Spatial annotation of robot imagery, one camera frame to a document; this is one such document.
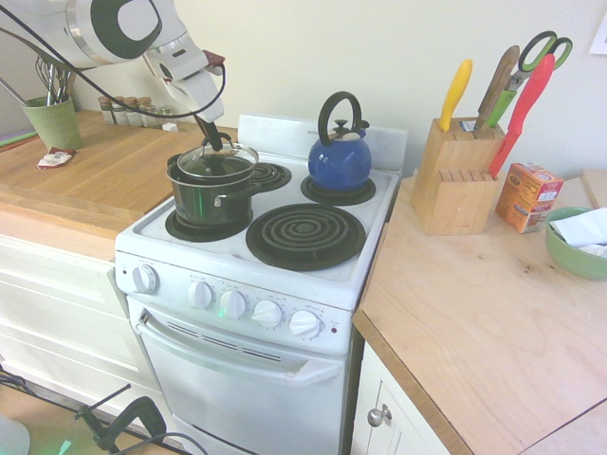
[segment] wooden knife block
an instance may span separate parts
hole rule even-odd
[[[432,121],[411,205],[428,235],[483,232],[499,189],[488,172],[504,132],[499,126],[465,132],[453,118],[448,132]]]

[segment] whisk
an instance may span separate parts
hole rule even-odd
[[[72,72],[67,69],[61,69],[54,64],[47,62],[42,56],[36,59],[36,74],[47,90],[46,105],[59,104],[67,101],[69,94],[67,90],[71,84]]]

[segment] cooking pot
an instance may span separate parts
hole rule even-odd
[[[337,128],[328,133],[329,117],[343,100],[352,105],[352,128],[347,120],[336,120]],[[362,187],[371,172],[371,151],[364,142],[369,123],[362,119],[360,103],[348,92],[337,92],[324,103],[319,115],[319,140],[310,149],[308,170],[312,181],[330,191],[351,191]]]
[[[251,184],[259,156],[242,144],[225,144],[215,151],[202,147],[175,155],[167,162],[180,221],[194,228],[220,228],[241,221],[250,198],[262,189]]]

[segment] green bowl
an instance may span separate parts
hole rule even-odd
[[[554,262],[568,272],[586,280],[607,280],[607,259],[568,245],[550,226],[551,221],[562,220],[586,211],[589,209],[581,207],[552,210],[546,217],[546,248]]]

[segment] blue kettle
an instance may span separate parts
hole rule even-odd
[[[336,120],[337,128],[329,134],[328,123],[333,109],[343,100],[352,105],[352,129],[347,120]],[[348,92],[331,95],[319,115],[319,140],[310,149],[307,168],[315,185],[330,191],[352,191],[362,187],[371,172],[371,151],[364,142],[365,128],[360,103]]]

